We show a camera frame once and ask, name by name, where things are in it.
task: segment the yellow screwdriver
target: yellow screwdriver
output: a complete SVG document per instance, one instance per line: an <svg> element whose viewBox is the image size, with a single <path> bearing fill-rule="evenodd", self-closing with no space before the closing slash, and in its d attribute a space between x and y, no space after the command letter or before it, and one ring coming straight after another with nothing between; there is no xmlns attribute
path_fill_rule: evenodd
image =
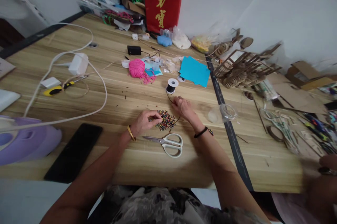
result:
<svg viewBox="0 0 337 224"><path fill-rule="evenodd" d="M74 85L77 81L80 81L80 79L75 80L75 81L70 81L70 82L66 83L64 85L64 89L67 89L69 86ZM51 89L48 89L48 90L44 91L43 94L46 95L46 96L48 96L48 97L50 97L50 96L53 96L55 94L60 93L61 91L62 91L62 86L55 86L55 87L53 87Z"/></svg>

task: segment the pink yarn ball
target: pink yarn ball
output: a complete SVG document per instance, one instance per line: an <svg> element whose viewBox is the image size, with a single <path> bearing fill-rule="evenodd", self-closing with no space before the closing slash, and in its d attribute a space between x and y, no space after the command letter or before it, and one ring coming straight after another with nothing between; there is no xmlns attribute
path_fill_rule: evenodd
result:
<svg viewBox="0 0 337 224"><path fill-rule="evenodd" d="M144 74L145 63L140 59L134 59L129 63L129 71L133 78L140 78Z"/></svg>

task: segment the gold bracelet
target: gold bracelet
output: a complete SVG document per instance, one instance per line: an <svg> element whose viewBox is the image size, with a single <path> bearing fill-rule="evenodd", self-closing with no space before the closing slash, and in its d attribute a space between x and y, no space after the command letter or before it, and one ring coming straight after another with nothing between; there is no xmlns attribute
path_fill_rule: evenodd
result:
<svg viewBox="0 0 337 224"><path fill-rule="evenodd" d="M130 125L127 126L127 130L129 131L129 134L130 134L130 136L131 136L131 139L135 142L135 141L136 141L136 138L133 137L133 134L132 134L131 129L130 129Z"/></svg>

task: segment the glass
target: glass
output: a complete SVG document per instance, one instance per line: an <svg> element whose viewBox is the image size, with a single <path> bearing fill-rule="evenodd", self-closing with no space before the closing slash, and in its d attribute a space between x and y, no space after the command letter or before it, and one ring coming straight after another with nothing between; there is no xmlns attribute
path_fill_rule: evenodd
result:
<svg viewBox="0 0 337 224"><path fill-rule="evenodd" d="M208 113L208 119L212 123L224 123L233 120L238 116L238 112L231 105L221 104L212 108Z"/></svg>

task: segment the pile of clutter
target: pile of clutter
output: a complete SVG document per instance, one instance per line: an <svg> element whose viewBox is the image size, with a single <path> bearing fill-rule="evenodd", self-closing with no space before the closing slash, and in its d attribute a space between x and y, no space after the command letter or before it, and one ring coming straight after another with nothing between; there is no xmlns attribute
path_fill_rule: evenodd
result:
<svg viewBox="0 0 337 224"><path fill-rule="evenodd" d="M105 24L114 23L120 30L128 31L133 26L142 26L145 31L144 0L77 0L84 12L102 17Z"/></svg>

